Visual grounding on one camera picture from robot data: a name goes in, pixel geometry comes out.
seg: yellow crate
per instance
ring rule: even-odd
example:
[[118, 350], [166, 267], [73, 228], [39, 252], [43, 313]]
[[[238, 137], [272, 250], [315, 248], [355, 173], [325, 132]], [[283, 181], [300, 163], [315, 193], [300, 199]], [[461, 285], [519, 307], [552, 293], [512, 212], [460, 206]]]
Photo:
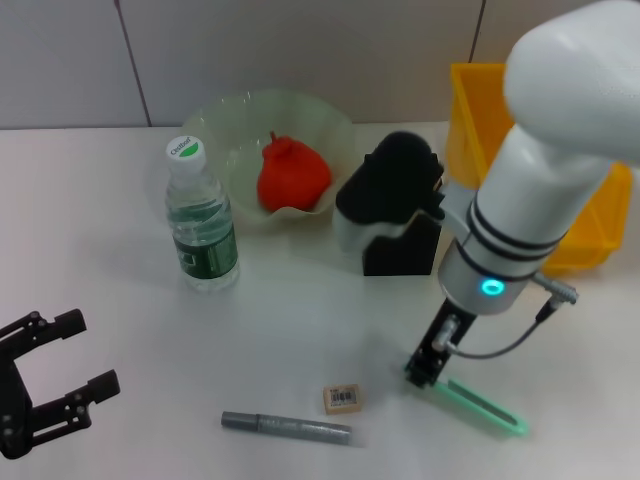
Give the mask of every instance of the yellow crate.
[[[453, 106], [447, 139], [449, 175], [469, 188], [478, 188], [505, 136], [513, 126], [502, 96], [503, 64], [463, 63], [451, 66]], [[611, 166], [600, 190], [584, 208], [543, 267], [562, 275], [603, 263], [620, 248], [629, 209], [631, 170]]]

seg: plastic bottle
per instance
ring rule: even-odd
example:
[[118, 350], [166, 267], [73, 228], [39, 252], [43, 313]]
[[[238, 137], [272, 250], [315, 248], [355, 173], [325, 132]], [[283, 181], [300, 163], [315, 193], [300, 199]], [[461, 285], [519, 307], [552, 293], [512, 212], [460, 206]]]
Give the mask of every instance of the plastic bottle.
[[196, 137], [169, 142], [167, 157], [167, 220], [184, 277], [199, 292], [224, 288], [238, 276], [229, 199], [209, 172], [204, 144]]

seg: white wall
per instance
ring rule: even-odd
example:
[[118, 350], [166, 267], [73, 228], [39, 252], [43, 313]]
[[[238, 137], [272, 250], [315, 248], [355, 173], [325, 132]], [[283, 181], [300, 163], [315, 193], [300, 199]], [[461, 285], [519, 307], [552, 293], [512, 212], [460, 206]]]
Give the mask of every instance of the white wall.
[[153, 125], [222, 93], [282, 86], [355, 121], [443, 120], [481, 0], [131, 0], [125, 22]]
[[487, 0], [473, 61], [502, 63], [533, 27], [590, 3], [593, 0]]
[[146, 125], [113, 0], [0, 0], [0, 128]]

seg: barcode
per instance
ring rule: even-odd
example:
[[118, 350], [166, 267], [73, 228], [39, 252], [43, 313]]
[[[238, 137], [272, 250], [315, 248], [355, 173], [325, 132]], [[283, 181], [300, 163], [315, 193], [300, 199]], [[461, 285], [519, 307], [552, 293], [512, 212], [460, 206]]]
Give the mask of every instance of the barcode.
[[340, 407], [343, 405], [353, 405], [354, 403], [358, 403], [356, 398], [356, 392], [354, 389], [332, 389], [331, 393], [331, 406], [332, 407]]

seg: white table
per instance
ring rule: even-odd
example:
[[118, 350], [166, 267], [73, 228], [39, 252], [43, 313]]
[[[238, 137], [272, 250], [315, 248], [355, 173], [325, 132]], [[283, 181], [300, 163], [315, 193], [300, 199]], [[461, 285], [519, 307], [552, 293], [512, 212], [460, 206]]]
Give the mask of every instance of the white table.
[[[363, 126], [361, 153], [403, 126]], [[443, 152], [446, 124], [409, 126]], [[93, 426], [1, 459], [2, 480], [618, 479], [640, 475], [640, 205], [625, 248], [572, 279], [580, 302], [515, 352], [453, 359], [447, 373], [528, 419], [509, 438], [403, 380], [443, 297], [435, 277], [364, 278], [328, 218], [238, 226], [241, 276], [216, 296], [182, 286], [163, 220], [174, 128], [0, 132], [1, 324], [79, 307], [88, 331], [19, 362], [35, 403], [115, 368], [122, 393]], [[489, 351], [531, 323], [546, 294], [479, 319]], [[223, 410], [327, 420], [325, 385], [358, 383], [358, 447], [225, 431]]]

